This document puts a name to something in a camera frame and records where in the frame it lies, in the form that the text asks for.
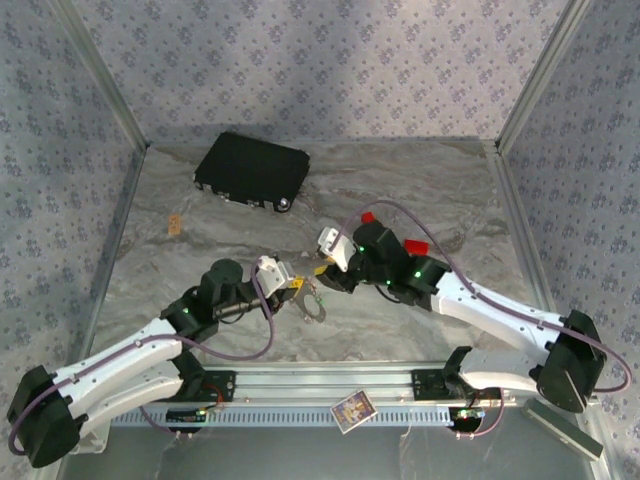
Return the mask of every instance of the gray marble floor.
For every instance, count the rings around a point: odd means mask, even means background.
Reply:
[[[311,169],[286,214],[224,203],[197,190],[192,174],[206,148],[149,149],[94,353],[158,315],[217,259],[235,259],[248,270],[259,255],[277,252],[298,273],[309,274],[317,265],[312,253],[322,227],[338,226],[361,204],[380,197],[397,200],[432,227],[472,279],[526,300],[479,142],[292,146],[310,154]],[[182,233],[175,237],[167,232],[172,213],[182,216]],[[380,207],[375,213],[399,238],[420,238],[399,212]],[[285,306],[276,316],[277,336],[265,360],[444,360],[459,345],[504,346],[461,321],[390,304],[372,288],[361,286],[353,296],[321,288],[321,294],[325,323],[305,323],[296,307]],[[207,344],[230,354],[251,353],[267,336],[261,314],[252,312],[233,326],[222,325]]]

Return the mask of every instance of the red clip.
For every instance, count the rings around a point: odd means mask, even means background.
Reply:
[[[406,239],[404,241],[404,249],[409,253],[409,255],[424,257],[429,253],[429,244],[420,240]]]
[[[376,216],[372,212],[365,212],[360,217],[362,223],[373,223],[376,221]]]

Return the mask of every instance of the wallpaper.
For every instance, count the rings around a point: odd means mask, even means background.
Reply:
[[[508,160],[558,308],[585,311],[640,376],[640,4],[594,0]],[[603,383],[622,379],[608,364]],[[640,478],[640,387],[603,407]]]
[[[567,0],[74,0],[145,136],[496,138]]]
[[[83,340],[135,167],[120,131],[42,0],[0,5],[0,479],[22,374],[64,365]]]

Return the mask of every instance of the black box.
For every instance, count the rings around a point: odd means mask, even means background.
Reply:
[[[286,212],[309,171],[302,150],[222,133],[196,169],[194,182],[226,200]]]

